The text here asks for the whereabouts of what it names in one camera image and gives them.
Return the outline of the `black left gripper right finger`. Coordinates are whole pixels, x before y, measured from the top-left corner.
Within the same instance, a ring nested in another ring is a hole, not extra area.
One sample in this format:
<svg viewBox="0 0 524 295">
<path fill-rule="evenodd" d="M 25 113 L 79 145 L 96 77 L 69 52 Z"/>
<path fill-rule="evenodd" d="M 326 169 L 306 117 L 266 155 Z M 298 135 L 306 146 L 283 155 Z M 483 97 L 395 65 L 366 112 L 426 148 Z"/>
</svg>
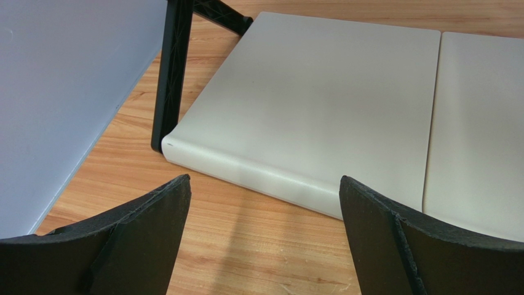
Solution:
<svg viewBox="0 0 524 295">
<path fill-rule="evenodd" d="M 523 293 L 523 243 L 440 221 L 348 176 L 339 200 L 362 294 Z"/>
</svg>

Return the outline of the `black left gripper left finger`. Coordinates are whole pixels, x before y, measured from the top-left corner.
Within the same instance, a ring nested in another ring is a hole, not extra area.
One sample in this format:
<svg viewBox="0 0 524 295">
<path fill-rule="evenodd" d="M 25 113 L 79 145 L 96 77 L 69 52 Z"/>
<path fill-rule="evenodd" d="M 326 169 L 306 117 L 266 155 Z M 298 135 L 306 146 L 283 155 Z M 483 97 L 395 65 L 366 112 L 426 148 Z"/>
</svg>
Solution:
<svg viewBox="0 0 524 295">
<path fill-rule="evenodd" d="M 2 294 L 165 294 L 191 202 L 190 177 L 46 235 L 1 240 Z"/>
</svg>

